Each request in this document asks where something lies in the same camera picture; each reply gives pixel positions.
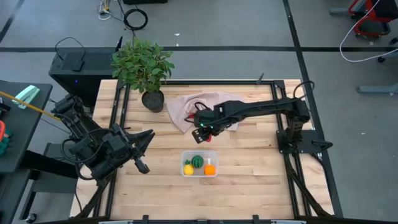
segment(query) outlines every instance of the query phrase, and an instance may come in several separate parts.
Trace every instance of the yellow stick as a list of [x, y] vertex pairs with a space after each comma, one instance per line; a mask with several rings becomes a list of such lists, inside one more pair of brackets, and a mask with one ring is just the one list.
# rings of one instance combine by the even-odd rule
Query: yellow stick
[[29, 107], [30, 109], [36, 110], [36, 111], [38, 111], [38, 112], [40, 112], [40, 113], [42, 113], [42, 114], [45, 114], [45, 115], [47, 115], [47, 116], [50, 116], [50, 117], [56, 119], [57, 121], [61, 121], [61, 119], [59, 119], [59, 118], [53, 116], [52, 114], [50, 114], [50, 113], [48, 113], [48, 112], [45, 112], [44, 110], [39, 109], [39, 108], [37, 108], [37, 107], [35, 107], [35, 106], [32, 106], [32, 105], [30, 105], [30, 104], [28, 104], [28, 103], [25, 103], [25, 102], [23, 102], [22, 100], [18, 100], [17, 98], [15, 98], [15, 97], [13, 97], [13, 96], [11, 96], [11, 95], [5, 93], [5, 92], [0, 91], [0, 95], [3, 95], [3, 96], [5, 96], [5, 97], [7, 97], [7, 98], [10, 98], [10, 99], [12, 99], [12, 100], [15, 100], [15, 101], [17, 101], [17, 102], [20, 103], [20, 104], [26, 105], [26, 106]]

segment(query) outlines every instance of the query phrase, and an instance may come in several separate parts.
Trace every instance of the potted plant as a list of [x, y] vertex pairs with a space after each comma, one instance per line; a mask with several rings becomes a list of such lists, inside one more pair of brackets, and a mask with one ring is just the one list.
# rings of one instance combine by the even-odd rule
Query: potted plant
[[166, 59], [172, 52], [162, 52], [157, 44], [134, 39], [127, 41], [123, 48], [113, 54], [112, 77], [121, 78], [131, 84], [131, 89], [139, 90], [142, 104], [154, 113], [161, 112], [164, 105], [164, 94], [160, 90], [160, 79], [171, 77], [174, 64]]

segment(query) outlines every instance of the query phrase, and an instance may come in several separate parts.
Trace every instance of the clear plastic container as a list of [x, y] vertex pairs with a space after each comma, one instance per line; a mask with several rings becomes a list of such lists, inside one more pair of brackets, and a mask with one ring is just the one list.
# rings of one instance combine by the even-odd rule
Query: clear plastic container
[[[201, 168], [193, 168], [193, 175], [184, 174], [185, 161], [191, 161], [194, 156], [202, 156], [203, 166]], [[215, 175], [205, 175], [205, 166], [208, 165], [208, 159], [210, 159], [211, 165], [216, 168]], [[207, 150], [187, 150], [181, 153], [181, 175], [183, 177], [216, 177], [218, 175], [218, 155], [215, 151]]]

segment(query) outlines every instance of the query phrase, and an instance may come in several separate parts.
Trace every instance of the table leg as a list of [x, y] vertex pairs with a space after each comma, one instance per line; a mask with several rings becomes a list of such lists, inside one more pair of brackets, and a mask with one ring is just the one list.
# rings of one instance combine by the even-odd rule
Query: table leg
[[74, 179], [78, 178], [73, 165], [67, 164], [66, 162], [60, 162], [56, 159], [52, 159], [29, 150], [25, 152], [24, 158], [21, 162], [21, 168], [49, 172]]

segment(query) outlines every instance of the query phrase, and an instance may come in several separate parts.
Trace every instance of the gray floor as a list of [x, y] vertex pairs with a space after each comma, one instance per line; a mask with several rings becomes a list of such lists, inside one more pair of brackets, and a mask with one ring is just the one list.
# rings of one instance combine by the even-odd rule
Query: gray floor
[[[98, 19], [99, 2], [25, 0], [0, 47], [54, 47], [67, 36], [77, 38], [84, 46], [112, 47], [120, 35], [124, 40], [131, 38], [131, 32], [124, 30], [121, 22]], [[16, 3], [17, 0], [0, 1], [0, 27]], [[302, 47], [338, 47], [353, 25], [349, 17], [328, 14], [329, 7], [347, 6], [350, 1], [289, 3]], [[139, 7], [148, 14], [149, 23], [136, 32], [137, 36], [162, 46], [293, 46], [282, 1], [169, 0], [167, 4]], [[111, 11], [120, 16], [116, 2], [111, 2]], [[142, 18], [134, 20], [139, 23]], [[393, 32], [387, 37], [371, 43], [350, 35], [345, 46], [386, 46], [398, 35], [398, 25], [391, 26]], [[62, 47], [70, 46], [77, 45], [73, 41], [62, 43]], [[363, 58], [374, 54], [377, 53], [347, 56]], [[53, 56], [54, 53], [0, 53], [0, 80], [51, 83], [51, 97], [59, 100], [66, 91], [48, 76]], [[304, 52], [304, 59], [310, 79], [316, 83], [314, 95], [325, 136], [335, 144], [330, 156], [345, 217], [398, 221], [398, 176], [393, 174], [398, 169], [398, 96], [359, 95], [355, 90], [358, 85], [398, 82], [398, 58], [384, 64], [374, 60], [348, 63], [339, 53]], [[263, 72], [268, 79], [302, 77], [295, 52], [175, 52], [172, 61], [176, 64], [173, 78], [257, 78]], [[48, 103], [46, 111], [52, 106]], [[66, 133], [41, 121], [29, 147], [42, 152], [47, 142], [59, 143], [66, 137]], [[66, 219], [72, 198], [68, 194], [40, 194], [32, 211], [41, 222]]]

